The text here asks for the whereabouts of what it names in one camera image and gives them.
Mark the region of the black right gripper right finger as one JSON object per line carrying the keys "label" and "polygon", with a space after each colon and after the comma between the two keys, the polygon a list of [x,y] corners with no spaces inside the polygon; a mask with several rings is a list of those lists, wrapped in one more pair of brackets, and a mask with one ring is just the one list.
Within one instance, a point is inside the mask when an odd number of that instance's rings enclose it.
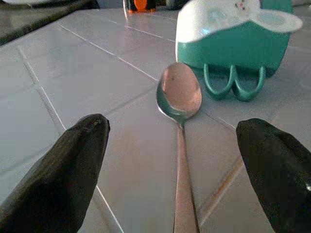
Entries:
{"label": "black right gripper right finger", "polygon": [[251,185],[276,233],[311,231],[311,152],[294,136],[251,118],[236,127]]}

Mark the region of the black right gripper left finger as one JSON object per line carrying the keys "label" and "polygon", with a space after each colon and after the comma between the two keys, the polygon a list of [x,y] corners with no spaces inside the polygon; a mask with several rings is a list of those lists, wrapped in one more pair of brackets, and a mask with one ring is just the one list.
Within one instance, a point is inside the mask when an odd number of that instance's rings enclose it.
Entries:
{"label": "black right gripper left finger", "polygon": [[109,132],[109,121],[101,114],[85,116],[67,129],[1,204],[1,232],[78,232],[98,182]]}

